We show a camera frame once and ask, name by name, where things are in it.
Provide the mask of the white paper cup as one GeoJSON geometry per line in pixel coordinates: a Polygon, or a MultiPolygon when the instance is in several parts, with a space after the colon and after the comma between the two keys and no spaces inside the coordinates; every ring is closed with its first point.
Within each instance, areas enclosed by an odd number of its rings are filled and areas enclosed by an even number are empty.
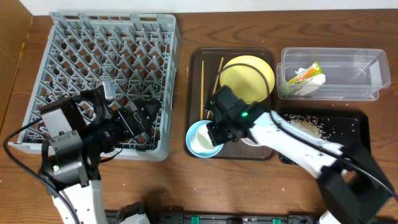
{"type": "Polygon", "coordinates": [[[215,147],[212,144],[210,136],[208,134],[208,128],[205,124],[201,125],[197,130],[197,139],[200,145],[206,150],[213,150],[215,147]]]}

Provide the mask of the rice food scraps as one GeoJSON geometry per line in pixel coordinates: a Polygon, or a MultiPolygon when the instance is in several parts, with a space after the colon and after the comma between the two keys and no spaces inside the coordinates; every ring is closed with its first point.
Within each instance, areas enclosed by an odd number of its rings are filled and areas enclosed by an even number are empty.
{"type": "Polygon", "coordinates": [[[317,138],[333,142],[342,142],[345,139],[360,139],[356,119],[297,113],[283,113],[282,117],[293,126],[317,138]]]}

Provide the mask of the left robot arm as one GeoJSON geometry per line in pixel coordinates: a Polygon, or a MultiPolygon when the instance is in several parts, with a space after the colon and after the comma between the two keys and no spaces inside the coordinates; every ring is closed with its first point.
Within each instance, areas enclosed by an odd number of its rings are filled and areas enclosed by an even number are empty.
{"type": "Polygon", "coordinates": [[[50,136],[42,143],[39,173],[55,189],[53,202],[65,223],[107,222],[101,154],[149,133],[161,103],[134,100],[129,107],[111,110],[103,91],[87,90],[40,110],[50,136]]]}

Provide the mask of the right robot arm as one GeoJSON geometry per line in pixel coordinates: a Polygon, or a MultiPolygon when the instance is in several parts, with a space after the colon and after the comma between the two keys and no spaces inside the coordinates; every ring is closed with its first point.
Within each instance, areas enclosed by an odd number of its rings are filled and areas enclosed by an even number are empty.
{"type": "Polygon", "coordinates": [[[371,223],[395,190],[371,153],[356,142],[340,144],[296,128],[268,106],[250,105],[224,86],[210,95],[205,109],[215,146],[248,138],[305,169],[318,184],[326,212],[319,223],[371,223]]]}

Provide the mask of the green orange snack wrapper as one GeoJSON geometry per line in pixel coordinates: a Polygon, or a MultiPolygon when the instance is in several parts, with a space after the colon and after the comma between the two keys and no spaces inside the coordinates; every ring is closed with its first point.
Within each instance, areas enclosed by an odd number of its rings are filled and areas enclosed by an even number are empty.
{"type": "Polygon", "coordinates": [[[326,82],[326,76],[323,74],[318,62],[314,62],[306,69],[299,68],[295,73],[296,76],[291,78],[288,84],[298,85],[298,87],[285,87],[284,91],[286,94],[304,96],[317,90],[320,85],[326,82]]]}

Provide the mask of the white bowl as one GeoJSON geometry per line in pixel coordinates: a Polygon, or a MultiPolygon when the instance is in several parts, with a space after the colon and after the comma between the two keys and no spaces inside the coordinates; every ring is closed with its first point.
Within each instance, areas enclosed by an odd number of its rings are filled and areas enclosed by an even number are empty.
{"type": "Polygon", "coordinates": [[[259,147],[259,146],[262,146],[262,144],[256,143],[256,142],[250,140],[249,138],[242,138],[241,140],[242,140],[242,142],[244,142],[245,144],[247,144],[247,145],[249,145],[249,146],[252,146],[252,147],[259,147]]]}

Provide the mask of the white tissue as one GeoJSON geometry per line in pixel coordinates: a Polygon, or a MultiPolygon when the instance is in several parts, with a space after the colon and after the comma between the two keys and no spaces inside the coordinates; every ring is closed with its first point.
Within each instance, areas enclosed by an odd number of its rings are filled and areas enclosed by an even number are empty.
{"type": "Polygon", "coordinates": [[[315,90],[318,89],[318,87],[312,87],[312,88],[307,88],[305,85],[323,85],[326,82],[326,76],[323,74],[323,70],[320,68],[308,68],[304,70],[303,68],[300,68],[297,71],[297,74],[299,75],[297,81],[295,81],[295,84],[300,84],[300,86],[294,93],[294,95],[307,95],[315,90]]]}

